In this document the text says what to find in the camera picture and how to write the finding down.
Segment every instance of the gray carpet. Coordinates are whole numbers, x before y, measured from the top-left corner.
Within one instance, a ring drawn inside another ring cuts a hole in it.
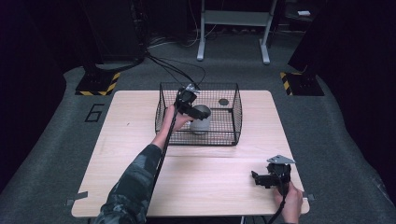
[[[294,71],[287,61],[301,36],[276,35],[269,50],[270,65],[262,63],[259,38],[231,35],[207,40],[203,62],[196,61],[197,43],[189,48],[160,45],[149,52],[202,66],[205,82],[236,82],[241,90],[268,90],[273,94],[305,191],[316,198],[301,223],[395,223],[396,209],[384,194],[378,174],[347,133],[326,84],[318,79],[323,97],[286,94],[279,73]],[[183,63],[173,64],[194,80],[202,78],[200,69]],[[83,74],[82,68],[64,74],[64,99],[0,196],[0,223],[87,223],[86,218],[72,217],[71,206],[64,204],[78,193],[114,93],[75,95]],[[181,76],[178,79],[187,81]],[[160,66],[145,60],[121,73],[115,91],[158,90],[163,81],[175,80]],[[98,122],[84,122],[93,104],[104,104],[95,108],[103,113]],[[260,217],[249,217],[247,222],[263,223]]]

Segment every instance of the wooden table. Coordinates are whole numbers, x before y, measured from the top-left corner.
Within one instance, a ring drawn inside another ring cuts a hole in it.
[[[255,185],[251,171],[267,175],[269,158],[292,159],[269,91],[240,91],[243,126],[235,147],[169,146],[148,217],[257,216],[273,214],[273,192]],[[78,192],[74,217],[96,217],[107,194],[134,157],[155,136],[158,91],[117,91]],[[303,189],[297,169],[291,180]],[[304,199],[303,214],[309,210]]]

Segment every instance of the white metal stand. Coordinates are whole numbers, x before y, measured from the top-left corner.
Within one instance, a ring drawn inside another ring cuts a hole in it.
[[[223,24],[223,25],[246,25],[265,27],[264,35],[260,39],[260,48],[262,50],[262,61],[264,64],[270,63],[266,42],[270,32],[271,23],[274,17],[276,1],[272,1],[269,12],[243,12],[243,11],[215,11],[205,10],[205,0],[201,5],[201,39],[198,48],[197,60],[202,61],[205,53],[205,24]]]

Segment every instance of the black curtain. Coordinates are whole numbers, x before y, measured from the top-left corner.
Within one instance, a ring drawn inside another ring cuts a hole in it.
[[[346,129],[396,203],[396,13],[394,1],[330,0],[289,64],[313,66],[329,86]]]
[[[92,33],[78,1],[67,3],[75,9],[83,41],[92,59],[97,60]],[[0,190],[32,150],[62,101],[64,73],[82,65],[66,38],[60,10],[59,1],[0,2]]]

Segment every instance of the yellow and black hazard stripe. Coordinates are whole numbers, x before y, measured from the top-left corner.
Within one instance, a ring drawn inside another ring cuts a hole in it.
[[[120,77],[120,73],[114,75],[106,91],[76,91],[76,95],[109,95],[111,94],[111,92],[113,92],[114,88],[116,87],[119,77]]]
[[[280,77],[282,78],[283,87],[285,88],[286,94],[293,95],[293,91],[291,90],[286,74],[300,75],[301,73],[284,73],[284,72],[280,73]]]

